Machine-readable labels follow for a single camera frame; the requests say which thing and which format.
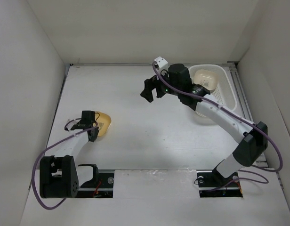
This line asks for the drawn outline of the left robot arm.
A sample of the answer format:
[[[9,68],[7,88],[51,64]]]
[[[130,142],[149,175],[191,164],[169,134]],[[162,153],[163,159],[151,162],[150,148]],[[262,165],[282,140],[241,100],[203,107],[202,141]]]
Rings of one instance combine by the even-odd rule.
[[[96,164],[75,163],[83,147],[97,139],[96,112],[82,111],[81,117],[67,122],[64,129],[70,138],[40,160],[41,198],[75,198],[83,185],[93,187],[100,182]]]

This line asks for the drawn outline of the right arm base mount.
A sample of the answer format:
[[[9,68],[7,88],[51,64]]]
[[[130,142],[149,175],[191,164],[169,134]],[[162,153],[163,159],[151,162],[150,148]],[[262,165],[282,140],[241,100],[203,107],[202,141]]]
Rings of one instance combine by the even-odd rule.
[[[213,177],[212,170],[198,170],[194,185],[198,186],[200,198],[243,197],[237,172],[219,182]]]

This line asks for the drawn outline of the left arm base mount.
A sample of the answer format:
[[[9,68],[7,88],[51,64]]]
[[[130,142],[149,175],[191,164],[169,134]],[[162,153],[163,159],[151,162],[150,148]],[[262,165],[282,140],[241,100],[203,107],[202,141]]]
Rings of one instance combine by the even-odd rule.
[[[98,180],[85,182],[76,198],[113,198],[114,171],[100,170]]]

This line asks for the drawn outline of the cream panda plate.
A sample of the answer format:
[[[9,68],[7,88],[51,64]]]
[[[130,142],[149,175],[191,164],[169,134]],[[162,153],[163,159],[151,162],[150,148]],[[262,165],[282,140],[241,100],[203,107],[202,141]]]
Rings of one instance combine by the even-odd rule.
[[[218,86],[218,74],[212,71],[200,69],[193,77],[194,84],[202,85],[210,92],[214,92]]]

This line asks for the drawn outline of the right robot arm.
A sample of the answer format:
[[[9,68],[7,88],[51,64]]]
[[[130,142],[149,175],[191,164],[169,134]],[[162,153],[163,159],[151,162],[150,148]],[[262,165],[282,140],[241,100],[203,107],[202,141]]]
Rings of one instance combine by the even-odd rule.
[[[196,81],[184,64],[169,65],[161,60],[152,63],[154,76],[144,81],[141,97],[153,101],[164,95],[177,96],[179,101],[195,112],[205,115],[224,129],[238,144],[235,150],[223,159],[211,172],[216,185],[224,186],[233,179],[233,174],[244,167],[250,167],[268,146],[267,126],[255,124],[240,117],[227,107],[219,104],[211,89],[202,81]]]

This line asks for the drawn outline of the yellow panda plate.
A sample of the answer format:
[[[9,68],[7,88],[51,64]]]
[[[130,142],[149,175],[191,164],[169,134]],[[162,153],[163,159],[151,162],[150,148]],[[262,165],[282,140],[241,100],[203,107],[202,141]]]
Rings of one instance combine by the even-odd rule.
[[[105,113],[95,112],[95,120],[99,130],[98,137],[102,137],[107,133],[112,123],[112,119],[109,115]]]

